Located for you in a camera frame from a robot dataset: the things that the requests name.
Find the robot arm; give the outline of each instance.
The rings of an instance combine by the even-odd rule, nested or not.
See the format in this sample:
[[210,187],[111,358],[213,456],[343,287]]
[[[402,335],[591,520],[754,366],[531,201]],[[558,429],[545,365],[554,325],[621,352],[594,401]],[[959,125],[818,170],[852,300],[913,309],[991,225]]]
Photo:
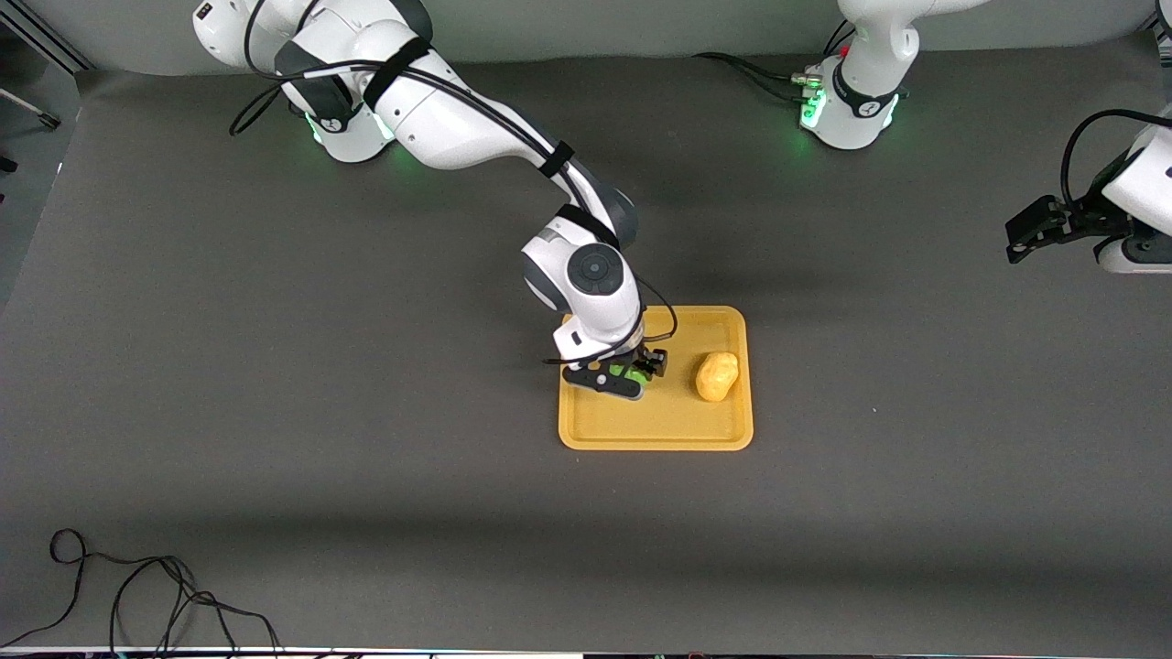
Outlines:
[[[567,196],[566,205],[522,250],[533,294],[571,314],[553,334],[561,356],[556,362],[567,366],[564,378],[573,385],[641,398],[646,382],[663,374],[666,353],[645,346],[638,281],[620,252],[638,231],[631,201],[523,113],[473,91],[420,36],[430,35],[430,20],[418,13],[417,0],[300,1],[300,12],[286,7],[271,21],[287,27],[289,16],[300,16],[295,35],[273,57],[274,70],[289,75],[325,68],[282,88],[327,151],[356,162],[397,138],[436,169],[507,156],[538,168]],[[591,369],[593,362],[601,368]]]
[[837,149],[861,149],[891,124],[897,90],[920,54],[912,21],[962,12],[989,0],[839,0],[857,35],[845,56],[831,54],[795,76],[810,86],[800,125]]
[[[263,70],[272,73],[273,56],[292,36],[287,20],[279,15],[273,2],[258,12],[252,29],[252,57]],[[220,62],[238,69],[248,68],[244,56],[244,35],[255,0],[210,0],[200,2],[191,14],[196,38],[207,53]]]
[[[1153,125],[1111,162],[1081,199],[1070,198],[1067,178],[1078,136],[1105,116],[1126,116]],[[1006,223],[1009,263],[1034,251],[1082,238],[1105,238],[1095,249],[1099,265],[1120,274],[1172,274],[1172,120],[1105,110],[1091,115],[1071,136],[1063,162],[1063,199],[1041,197]]]

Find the yellow tray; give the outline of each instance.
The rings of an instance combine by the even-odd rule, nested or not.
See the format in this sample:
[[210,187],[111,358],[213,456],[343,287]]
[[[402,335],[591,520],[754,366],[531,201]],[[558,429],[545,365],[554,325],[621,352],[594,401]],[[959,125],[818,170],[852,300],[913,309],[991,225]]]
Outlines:
[[[668,352],[667,375],[652,380],[642,400],[573,387],[558,374],[561,443],[575,450],[741,450],[749,444],[752,396],[744,317],[728,306],[677,306],[675,312],[675,337],[654,345]],[[663,306],[648,307],[643,320],[648,335],[672,328]],[[711,352],[730,352],[741,362],[741,376],[721,402],[696,393],[696,371]]]

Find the black cable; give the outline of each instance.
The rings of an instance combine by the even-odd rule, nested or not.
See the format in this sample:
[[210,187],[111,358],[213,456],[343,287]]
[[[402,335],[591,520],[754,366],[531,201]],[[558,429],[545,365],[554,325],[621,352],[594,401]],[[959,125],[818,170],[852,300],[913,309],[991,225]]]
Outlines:
[[666,341],[666,340],[670,339],[672,337],[675,337],[675,331],[680,328],[680,319],[679,319],[679,317],[675,315],[675,307],[672,306],[672,303],[667,301],[667,298],[663,297],[663,293],[660,293],[659,291],[656,291],[655,286],[652,286],[650,284],[648,284],[646,279],[643,279],[642,277],[639,276],[639,273],[635,273],[635,280],[639,281],[640,284],[642,284],[645,288],[647,288],[648,291],[652,292],[652,294],[654,294],[656,298],[659,298],[660,301],[663,303],[663,306],[667,307],[667,312],[672,314],[672,330],[669,330],[665,334],[656,334],[655,337],[645,338],[643,342],[645,344],[657,344],[660,341]]
[[[265,110],[267,110],[268,107],[272,106],[274,101],[277,101],[277,97],[280,96],[281,84],[285,83],[284,82],[273,83],[272,86],[265,88],[265,90],[261,91],[260,94],[257,94],[251,101],[248,101],[248,104],[245,106],[239,113],[237,113],[236,118],[233,118],[232,123],[229,124],[227,134],[231,135],[232,137],[236,137],[237,135],[247,130],[250,125],[252,125],[258,118],[260,118],[260,115],[265,114]],[[248,114],[248,110],[257,107],[258,104],[260,104],[260,109],[254,111],[252,116],[245,118],[245,116]]]
[[755,73],[755,74],[757,74],[757,75],[759,75],[762,77],[768,77],[770,80],[777,80],[777,81],[781,81],[781,82],[789,82],[790,81],[790,76],[788,76],[788,75],[782,75],[779,73],[771,72],[771,70],[769,70],[769,69],[766,69],[764,67],[759,67],[759,66],[750,62],[749,60],[745,60],[744,57],[737,57],[736,55],[729,55],[728,53],[714,53],[714,52],[709,50],[709,52],[706,52],[706,53],[696,53],[695,55],[693,55],[693,57],[703,57],[706,60],[717,60],[717,61],[721,61],[721,62],[727,62],[727,63],[732,64],[735,67],[741,67],[741,68],[749,69],[750,72],[752,72],[752,73]]
[[771,72],[769,69],[764,69],[762,67],[758,67],[757,64],[754,64],[752,62],[745,61],[745,60],[743,60],[741,57],[736,57],[734,55],[729,55],[729,54],[725,54],[725,53],[697,53],[697,54],[693,55],[693,57],[701,57],[701,59],[704,59],[704,60],[716,60],[718,62],[724,62],[724,63],[729,64],[730,67],[732,67],[734,69],[736,69],[742,75],[744,75],[747,79],[749,79],[749,82],[752,82],[755,86],[757,86],[758,89],[761,89],[762,91],[764,91],[765,94],[769,94],[770,96],[772,96],[775,98],[778,98],[778,100],[782,100],[782,101],[786,101],[786,102],[802,102],[802,101],[804,101],[804,98],[800,95],[797,95],[797,94],[782,94],[777,89],[775,89],[775,88],[765,84],[765,82],[762,81],[761,79],[758,79],[757,76],[759,75],[761,77],[765,77],[768,80],[774,80],[774,81],[779,81],[779,82],[784,81],[786,83],[789,83],[789,77],[782,76],[781,74],[776,74],[776,73],[774,73],[774,72]]
[[850,32],[847,32],[846,34],[844,34],[843,36],[840,36],[838,39],[838,41],[836,41],[834,45],[830,47],[830,52],[827,52],[826,55],[833,55],[834,50],[838,50],[838,48],[843,45],[843,42],[846,41],[847,39],[852,38],[852,36],[854,36],[854,34],[856,34],[856,29],[852,27]]
[[[513,135],[513,137],[519,140],[523,144],[532,149],[537,155],[541,156],[543,158],[548,159],[553,155],[552,150],[548,150],[545,147],[543,147],[532,135],[530,135],[527,131],[523,130],[519,125],[517,125],[516,122],[513,122],[505,115],[500,114],[496,108],[485,103],[479,96],[476,96],[468,89],[464,89],[457,84],[452,84],[450,81],[447,81],[437,75],[416,68],[408,67],[408,69],[404,70],[402,75],[418,82],[431,84],[432,88],[445,91],[447,94],[451,95],[458,101],[462,101],[473,110],[478,110],[482,115],[485,115],[497,125],[507,130],[510,134]],[[570,193],[573,196],[574,202],[578,204],[578,206],[585,209],[586,198],[581,193],[581,190],[578,189],[578,185],[575,185],[573,179],[570,177],[568,162],[561,165],[559,175],[561,176],[561,179],[566,183],[566,186],[570,188]]]
[[244,62],[248,64],[248,70],[259,75],[260,77],[267,80],[278,80],[279,76],[274,76],[270,73],[265,73],[257,67],[255,62],[252,61],[252,28],[257,27],[257,16],[260,15],[260,8],[265,6],[265,0],[257,0],[257,5],[252,8],[248,14],[248,22],[244,25]]
[[1062,201],[1067,204],[1070,213],[1075,218],[1085,222],[1086,216],[1083,215],[1083,209],[1075,202],[1074,195],[1070,193],[1070,161],[1075,154],[1075,145],[1078,143],[1078,138],[1082,137],[1083,133],[1095,123],[1096,121],[1104,117],[1124,117],[1133,121],[1142,121],[1144,123],[1161,125],[1164,128],[1172,128],[1172,118],[1161,117],[1157,115],[1150,115],[1147,113],[1140,113],[1136,110],[1125,110],[1120,108],[1115,108],[1110,110],[1103,110],[1095,113],[1093,115],[1083,120],[1078,124],[1078,128],[1070,135],[1070,140],[1067,142],[1067,148],[1062,152],[1062,171],[1061,171],[1061,184],[1062,184]]
[[374,60],[341,60],[339,62],[326,62],[326,63],[321,63],[321,64],[314,64],[314,66],[312,66],[312,67],[309,67],[307,69],[301,69],[299,72],[291,73],[291,74],[266,74],[264,77],[265,77],[265,80],[273,80],[273,81],[280,81],[280,82],[294,82],[294,81],[298,81],[298,80],[305,80],[306,76],[308,74],[311,74],[311,73],[318,73],[318,72],[332,70],[332,69],[342,69],[342,70],[338,72],[339,74],[342,74],[342,73],[353,73],[353,72],[361,72],[361,70],[374,70],[374,69],[368,68],[368,67],[379,67],[381,64],[382,64],[382,62],[376,62]]
[[834,28],[833,34],[831,34],[830,39],[826,40],[826,45],[822,47],[823,55],[830,55],[834,50],[833,46],[834,39],[838,36],[838,33],[843,32],[843,28],[846,27],[850,22],[851,21],[843,19],[843,22],[838,23],[838,27]]
[[318,2],[320,2],[320,1],[321,0],[312,0],[306,6],[305,11],[301,12],[301,20],[299,20],[297,22],[297,29],[293,30],[293,34],[297,34],[297,33],[301,32],[301,28],[305,27],[305,21],[309,20],[309,14],[318,7]]
[[[61,557],[57,545],[66,537],[71,537],[77,542],[80,552],[76,558],[64,559]],[[115,633],[121,627],[120,609],[122,605],[122,597],[125,593],[127,587],[129,587],[130,584],[139,575],[142,575],[145,570],[148,570],[152,565],[158,565],[163,570],[163,572],[172,582],[175,582],[177,586],[176,599],[175,603],[171,605],[171,613],[168,617],[166,629],[164,630],[158,645],[156,645],[152,655],[166,657],[169,654],[169,652],[171,651],[171,639],[172,639],[172,632],[175,631],[175,626],[178,624],[179,618],[183,616],[183,613],[188,610],[188,606],[191,604],[195,604],[197,606],[205,606],[216,611],[216,616],[220,624],[220,631],[224,632],[224,638],[232,647],[233,654],[239,651],[239,645],[232,637],[231,630],[229,630],[227,620],[224,617],[224,613],[232,613],[240,617],[259,619],[265,625],[265,630],[268,634],[268,640],[272,644],[274,658],[278,654],[278,647],[281,647],[280,639],[277,637],[277,631],[275,629],[273,629],[273,625],[268,620],[268,618],[266,618],[260,613],[254,613],[252,611],[246,611],[244,609],[237,609],[234,606],[224,604],[223,602],[217,600],[216,596],[212,595],[211,592],[197,590],[195,585],[196,584],[195,575],[191,572],[191,569],[188,566],[186,563],[184,563],[180,558],[176,556],[170,556],[170,555],[148,556],[145,558],[125,559],[125,558],[117,558],[115,556],[110,556],[109,553],[103,553],[101,551],[89,551],[89,549],[86,546],[86,538],[76,530],[67,528],[67,529],[61,529],[57,532],[53,534],[53,538],[49,541],[49,558],[52,558],[53,562],[59,565],[75,565],[75,564],[77,565],[77,573],[74,577],[74,589],[73,589],[73,596],[69,598],[69,605],[66,606],[64,612],[61,613],[61,616],[57,617],[57,619],[54,620],[53,623],[45,625],[42,627],[29,630],[18,636],[16,638],[9,640],[8,643],[0,645],[0,648],[15,645],[35,633],[52,630],[53,627],[63,623],[66,618],[68,618],[69,614],[73,612],[74,607],[76,607],[77,605],[77,599],[81,593],[81,584],[86,573],[86,564],[91,558],[101,558],[102,561],[114,563],[116,565],[136,566],[135,570],[130,573],[130,576],[127,577],[118,586],[117,593],[114,597],[114,603],[110,606],[108,641],[111,657],[117,654],[115,645]]]

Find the potato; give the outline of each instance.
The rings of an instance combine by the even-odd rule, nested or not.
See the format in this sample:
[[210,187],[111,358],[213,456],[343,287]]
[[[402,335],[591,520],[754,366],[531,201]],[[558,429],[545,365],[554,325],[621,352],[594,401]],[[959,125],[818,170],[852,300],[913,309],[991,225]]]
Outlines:
[[732,353],[708,353],[696,372],[696,393],[709,402],[721,402],[729,395],[741,375],[741,365]]

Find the gray mat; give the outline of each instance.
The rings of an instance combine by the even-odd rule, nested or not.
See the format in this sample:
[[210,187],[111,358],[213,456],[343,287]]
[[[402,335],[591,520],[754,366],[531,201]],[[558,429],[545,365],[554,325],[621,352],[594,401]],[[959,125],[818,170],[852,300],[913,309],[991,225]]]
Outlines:
[[[1002,252],[1082,117],[1161,107],[1150,35],[927,54],[858,154],[716,62],[464,73],[635,199],[673,301],[744,313],[752,444],[561,447],[527,165],[345,167],[279,108],[230,140],[259,81],[91,75],[0,321],[5,636],[67,600],[74,524],[291,645],[1172,653],[1172,280]],[[122,573],[35,640],[103,643]],[[154,644],[170,590],[129,597]]]

